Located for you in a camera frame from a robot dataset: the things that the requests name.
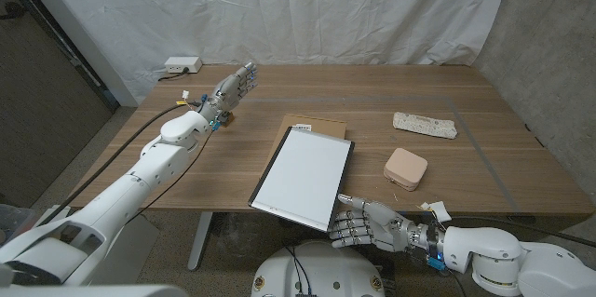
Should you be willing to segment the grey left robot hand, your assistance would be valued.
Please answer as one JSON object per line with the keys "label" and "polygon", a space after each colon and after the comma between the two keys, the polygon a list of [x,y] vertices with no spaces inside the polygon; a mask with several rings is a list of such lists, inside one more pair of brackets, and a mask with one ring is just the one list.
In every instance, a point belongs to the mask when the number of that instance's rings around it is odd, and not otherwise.
{"label": "grey left robot hand", "polygon": [[235,73],[222,80],[199,107],[198,113],[209,123],[227,125],[232,120],[232,110],[240,100],[257,86],[257,66],[248,62]]}

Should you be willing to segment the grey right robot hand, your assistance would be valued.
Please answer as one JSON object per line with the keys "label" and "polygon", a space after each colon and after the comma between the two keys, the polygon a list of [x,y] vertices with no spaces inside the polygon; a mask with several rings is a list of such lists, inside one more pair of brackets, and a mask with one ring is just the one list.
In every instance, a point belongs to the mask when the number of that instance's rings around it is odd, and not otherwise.
{"label": "grey right robot hand", "polygon": [[389,252],[420,248],[433,258],[442,254],[444,233],[437,228],[416,224],[380,202],[344,194],[337,199],[351,209],[336,215],[329,233],[334,248],[372,244]]}

